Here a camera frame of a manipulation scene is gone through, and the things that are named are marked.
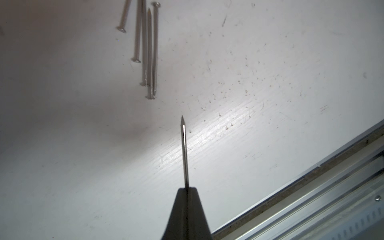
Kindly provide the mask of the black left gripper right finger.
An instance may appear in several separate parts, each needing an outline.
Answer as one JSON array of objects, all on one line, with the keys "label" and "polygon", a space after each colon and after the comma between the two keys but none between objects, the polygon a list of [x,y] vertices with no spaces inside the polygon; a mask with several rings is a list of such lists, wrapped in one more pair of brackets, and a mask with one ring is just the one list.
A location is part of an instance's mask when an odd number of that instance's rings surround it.
[{"label": "black left gripper right finger", "polygon": [[187,193],[187,239],[212,240],[212,234],[196,188]]}]

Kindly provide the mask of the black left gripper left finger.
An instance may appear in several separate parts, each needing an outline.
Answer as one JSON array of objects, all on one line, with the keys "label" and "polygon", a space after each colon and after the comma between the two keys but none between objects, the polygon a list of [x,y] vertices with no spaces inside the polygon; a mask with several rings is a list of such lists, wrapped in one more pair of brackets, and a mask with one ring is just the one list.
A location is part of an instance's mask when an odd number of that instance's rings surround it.
[{"label": "black left gripper left finger", "polygon": [[162,240],[187,239],[187,191],[180,188],[171,210],[171,214]]}]

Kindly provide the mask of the steel nail bottom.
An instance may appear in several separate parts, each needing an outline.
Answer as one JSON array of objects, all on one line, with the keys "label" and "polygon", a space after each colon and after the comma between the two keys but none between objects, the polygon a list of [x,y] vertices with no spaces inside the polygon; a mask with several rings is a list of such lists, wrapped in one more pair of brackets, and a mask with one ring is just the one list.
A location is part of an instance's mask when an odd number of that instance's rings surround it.
[{"label": "steel nail bottom", "polygon": [[186,138],[186,123],[184,117],[181,117],[181,138],[182,138],[182,153],[183,153],[183,168],[185,188],[189,188],[189,172],[188,172],[188,155],[187,155],[187,138]]}]

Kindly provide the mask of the steel nail pile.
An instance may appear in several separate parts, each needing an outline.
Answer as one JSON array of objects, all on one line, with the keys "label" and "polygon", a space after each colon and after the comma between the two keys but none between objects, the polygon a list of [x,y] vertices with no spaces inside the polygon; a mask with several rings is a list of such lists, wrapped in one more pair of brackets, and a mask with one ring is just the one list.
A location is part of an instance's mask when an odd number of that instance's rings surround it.
[{"label": "steel nail pile", "polygon": [[152,21],[151,10],[147,8],[146,1],[137,1],[135,49],[132,61],[141,63],[143,69],[142,85],[148,88],[148,99],[155,98],[154,61],[152,59]]}]

